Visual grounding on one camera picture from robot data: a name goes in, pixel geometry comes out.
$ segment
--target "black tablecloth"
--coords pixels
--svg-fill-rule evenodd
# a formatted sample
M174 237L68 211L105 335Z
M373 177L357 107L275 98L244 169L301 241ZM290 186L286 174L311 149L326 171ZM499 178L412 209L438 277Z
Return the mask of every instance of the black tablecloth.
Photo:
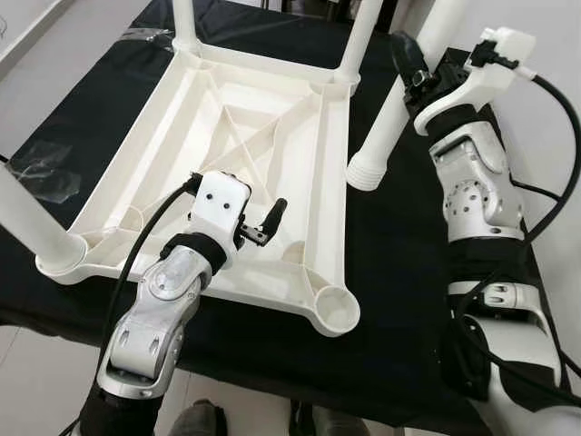
M139 24L172 26L168 4L152 4ZM336 66L349 34L345 25L228 2L196 6L204 42L305 64ZM396 77L390 58L389 37L374 35L351 102L350 154ZM72 146L64 166L83 177L81 191L63 204L45 204L64 226L87 200L170 59L146 43L115 44L19 152L38 141ZM346 279L361 307L358 327L328 339L300 316L203 297L188 325L180 367L393 426L487 434L438 373L435 349L447 310L441 202L427 141L408 126L380 188L348 188ZM0 322L99 342L113 281L94 277L69 287L51 282L4 230L0 257ZM127 286L120 313L133 293Z

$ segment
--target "floor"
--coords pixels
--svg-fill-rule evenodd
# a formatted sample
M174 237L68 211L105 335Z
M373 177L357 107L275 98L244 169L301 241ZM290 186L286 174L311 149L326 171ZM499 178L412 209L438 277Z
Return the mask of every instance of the floor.
M80 411L97 354L88 345L0 326L0 434L56 436ZM155 434L165 436L180 412L200 398L226 410L231 436L288 434L288 400L181 370L173 375ZM366 423L372 436L393 434L386 425Z

